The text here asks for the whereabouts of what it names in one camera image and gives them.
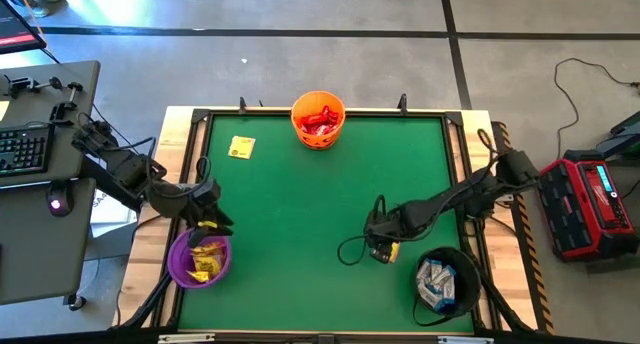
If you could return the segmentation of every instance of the wooden table frame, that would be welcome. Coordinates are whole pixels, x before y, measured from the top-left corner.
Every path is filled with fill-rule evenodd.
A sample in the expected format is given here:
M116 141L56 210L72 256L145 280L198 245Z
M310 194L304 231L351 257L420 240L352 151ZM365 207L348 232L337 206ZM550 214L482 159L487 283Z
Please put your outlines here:
M289 110L290 108L246 108L246 111L252 115L268 115L276 112L281 114L283 111ZM237 107L167 108L155 155L155 160L167 168L166 180L175 183L196 181L194 168L199 155L194 155L194 153L206 154L208 146L203 144L209 142L208 128L211 126L207 124L212 119L210 117L212 111L239 115ZM362 115L363 113L376 113L383 116L403 115L399 109L348 109L347 111L347 115ZM490 135L494 132L495 128L492 128L488 112L408 110L407 114L411 116L444 114L444 117L447 118L449 135L448 138L445 135L445 139L449 139L450 142L455 162L455 173L452 174L456 180L463 180L472 171L487 164L489 152L478 139L477 130L484 129ZM504 145L505 134L506 129L498 135L501 145ZM519 216L523 205L516 204L513 211L517 212L516 214ZM140 215L140 221L154 215L156 215L155 211L145 206ZM494 216L514 226L513 216L508 209L496 207ZM482 233L480 231L482 225L483 223L480 221L464 224L462 230L466 231L468 235L480 233L475 236L476 240L468 241L469 251L493 278L509 305L526 324L551 332L553 328L548 309L545 311L546 306L541 305L546 302L541 302L540 294L543 292L540 290L544 291L544 286L543 284L542 287L540 286L542 278L539 275L539 267L538 270L535 270L533 265L537 265L537 262L529 262L532 258L528 249L532 246L532 242L531 245L527 245L529 238L526 237L526 231L524 231L526 228L522 225L516 225L515 229L519 232L518 238L516 238L504 228L493 226L488 222L484 233ZM133 315L157 283L164 270L164 258L168 251L166 248L182 230L184 230L184 226L178 220L161 218L136 233L120 294L119 306L123 321ZM147 319L145 326L177 325L173 314L180 304L180 299L181 294L176 290L175 283L170 284L163 300L156 307L151 318ZM493 303L487 300L484 290L472 317L474 328L484 326L490 329L508 330L506 324L500 320Z

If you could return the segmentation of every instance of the yellow sticky note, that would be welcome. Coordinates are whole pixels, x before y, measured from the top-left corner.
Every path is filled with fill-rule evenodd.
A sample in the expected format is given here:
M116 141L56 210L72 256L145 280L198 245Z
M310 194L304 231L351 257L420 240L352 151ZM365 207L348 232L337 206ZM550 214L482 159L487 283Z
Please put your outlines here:
M256 140L254 138L246 138L234 136L231 139L231 147L229 147L229 156L249 159L251 158L251 152L253 151L253 145Z
M0 101L0 121L4 118L7 109L9 109L9 101Z

